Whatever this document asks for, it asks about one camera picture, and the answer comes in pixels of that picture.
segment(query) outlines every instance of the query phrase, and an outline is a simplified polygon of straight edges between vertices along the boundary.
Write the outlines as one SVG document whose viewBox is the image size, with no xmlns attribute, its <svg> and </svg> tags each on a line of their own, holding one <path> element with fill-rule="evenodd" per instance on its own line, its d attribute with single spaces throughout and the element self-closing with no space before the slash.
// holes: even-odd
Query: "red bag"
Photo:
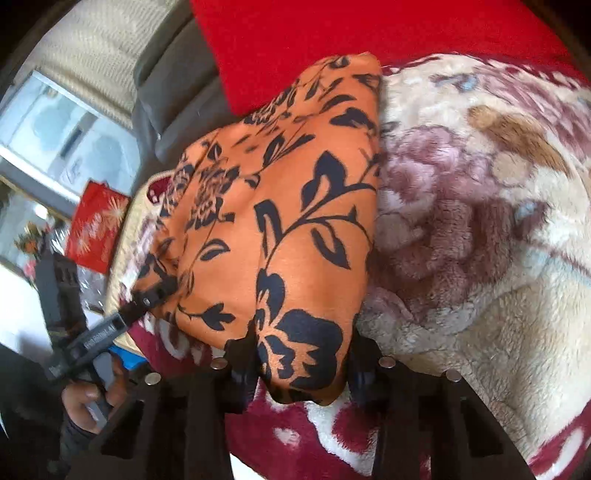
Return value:
<svg viewBox="0 0 591 480">
<path fill-rule="evenodd" d="M 66 256 L 77 265 L 106 274 L 129 197 L 89 181 L 76 209 Z"/>
</svg>

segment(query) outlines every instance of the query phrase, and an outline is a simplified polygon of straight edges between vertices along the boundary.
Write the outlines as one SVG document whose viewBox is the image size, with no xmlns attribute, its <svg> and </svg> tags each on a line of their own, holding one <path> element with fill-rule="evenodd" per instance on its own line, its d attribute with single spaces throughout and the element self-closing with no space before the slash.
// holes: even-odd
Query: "bedspread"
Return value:
<svg viewBox="0 0 591 480">
<path fill-rule="evenodd" d="M 433 55 L 384 68 L 381 98 L 375 249 L 357 326 L 415 370 L 461 371 L 538 478 L 568 478 L 591 440 L 591 92 L 556 72 Z M 151 215 L 122 255 L 121 299 Z M 163 371 L 221 354 L 154 318 L 131 335 Z M 285 406 L 259 385 L 226 432 L 232 453 L 272 480 L 353 479 L 371 474 L 377 420 L 347 391 L 328 407 Z"/>
</svg>

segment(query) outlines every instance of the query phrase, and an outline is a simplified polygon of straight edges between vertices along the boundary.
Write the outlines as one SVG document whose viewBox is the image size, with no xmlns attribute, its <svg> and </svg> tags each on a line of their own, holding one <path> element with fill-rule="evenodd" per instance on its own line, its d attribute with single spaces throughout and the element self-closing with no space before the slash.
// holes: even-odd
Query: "red pillow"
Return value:
<svg viewBox="0 0 591 480">
<path fill-rule="evenodd" d="M 583 78 L 519 0 L 191 2 L 237 115 L 269 102 L 316 60 L 364 51 L 382 65 L 432 53 L 511 57 Z"/>
</svg>

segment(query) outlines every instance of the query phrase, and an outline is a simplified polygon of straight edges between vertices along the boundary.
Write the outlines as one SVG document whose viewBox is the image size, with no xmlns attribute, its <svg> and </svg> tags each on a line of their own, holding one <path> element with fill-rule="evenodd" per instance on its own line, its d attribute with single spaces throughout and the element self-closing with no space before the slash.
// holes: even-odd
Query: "blue object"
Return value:
<svg viewBox="0 0 591 480">
<path fill-rule="evenodd" d="M 147 360 L 144 357 L 136 355 L 135 353 L 128 352 L 127 350 L 122 349 L 121 347 L 118 347 L 116 345 L 112 345 L 111 348 L 109 348 L 109 350 L 113 352 L 115 355 L 119 356 L 119 358 L 121 358 L 123 366 L 127 370 L 133 370 L 138 365 L 147 362 Z"/>
</svg>

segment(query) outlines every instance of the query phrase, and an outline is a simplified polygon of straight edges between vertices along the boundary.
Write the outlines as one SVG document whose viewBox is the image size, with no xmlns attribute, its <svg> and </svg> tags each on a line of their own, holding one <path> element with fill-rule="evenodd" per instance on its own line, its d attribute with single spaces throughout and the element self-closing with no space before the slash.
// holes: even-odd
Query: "orange floral fabric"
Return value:
<svg viewBox="0 0 591 480">
<path fill-rule="evenodd" d="M 378 174 L 380 66 L 331 57 L 271 103 L 189 147 L 135 289 L 174 275 L 153 313 L 217 348 L 255 323 L 284 403 L 333 401 L 366 290 Z"/>
</svg>

